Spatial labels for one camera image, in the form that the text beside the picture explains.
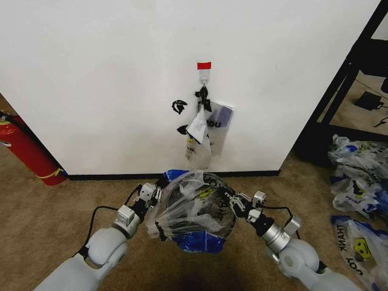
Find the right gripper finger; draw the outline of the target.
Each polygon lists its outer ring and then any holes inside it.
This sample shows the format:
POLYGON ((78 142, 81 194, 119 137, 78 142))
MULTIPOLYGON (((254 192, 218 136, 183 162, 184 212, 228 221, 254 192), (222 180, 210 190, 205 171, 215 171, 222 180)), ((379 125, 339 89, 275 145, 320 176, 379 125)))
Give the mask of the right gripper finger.
POLYGON ((243 204, 248 204, 252 202, 252 199, 249 198, 247 195, 240 192, 236 192, 230 187, 223 187, 222 190, 224 192, 224 196, 229 202, 240 201, 243 204))
POLYGON ((230 208, 236 217, 247 219, 252 209, 252 202, 244 199, 232 199, 230 201, 230 208))

